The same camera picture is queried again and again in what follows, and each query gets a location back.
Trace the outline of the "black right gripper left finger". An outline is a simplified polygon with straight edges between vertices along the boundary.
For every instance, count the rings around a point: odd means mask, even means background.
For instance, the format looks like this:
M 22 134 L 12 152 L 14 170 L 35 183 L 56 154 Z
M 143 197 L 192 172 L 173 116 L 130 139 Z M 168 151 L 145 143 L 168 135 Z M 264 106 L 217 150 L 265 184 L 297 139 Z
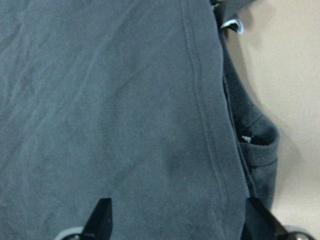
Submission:
M 101 198 L 82 232 L 82 240 L 109 240 L 112 235 L 112 199 Z

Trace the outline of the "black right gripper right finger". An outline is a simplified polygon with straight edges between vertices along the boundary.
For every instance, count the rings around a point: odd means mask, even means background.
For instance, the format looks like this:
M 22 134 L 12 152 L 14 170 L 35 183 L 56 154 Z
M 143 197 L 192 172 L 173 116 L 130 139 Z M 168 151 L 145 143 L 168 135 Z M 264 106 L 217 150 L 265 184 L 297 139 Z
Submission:
M 262 204 L 259 198 L 246 200 L 245 240 L 287 240 L 288 231 Z

